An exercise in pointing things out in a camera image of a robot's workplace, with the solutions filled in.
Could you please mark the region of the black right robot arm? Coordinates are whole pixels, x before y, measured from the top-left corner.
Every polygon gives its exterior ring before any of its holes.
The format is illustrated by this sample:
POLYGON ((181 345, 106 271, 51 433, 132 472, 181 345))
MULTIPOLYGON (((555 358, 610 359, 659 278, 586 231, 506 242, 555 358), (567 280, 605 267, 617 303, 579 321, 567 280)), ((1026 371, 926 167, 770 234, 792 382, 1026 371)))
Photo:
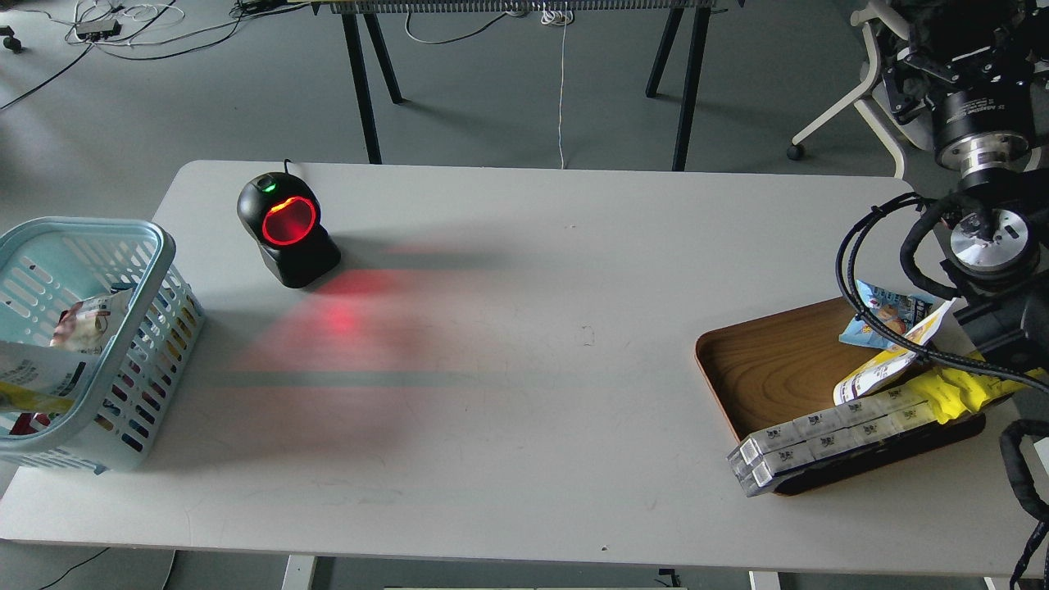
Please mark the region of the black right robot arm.
POLYGON ((1045 393, 1047 171, 1037 163, 1031 86, 1047 72, 1047 9, 1035 1, 870 1, 851 15, 870 52, 868 80, 887 91, 889 115, 926 111, 936 162, 959 172, 938 199, 909 192, 874 206, 840 243, 837 285, 855 313, 892 343, 943 367, 1045 393), (901 243, 909 282, 956 314, 979 357, 940 352, 889 331, 861 301, 854 266, 868 233, 916 205, 901 243))

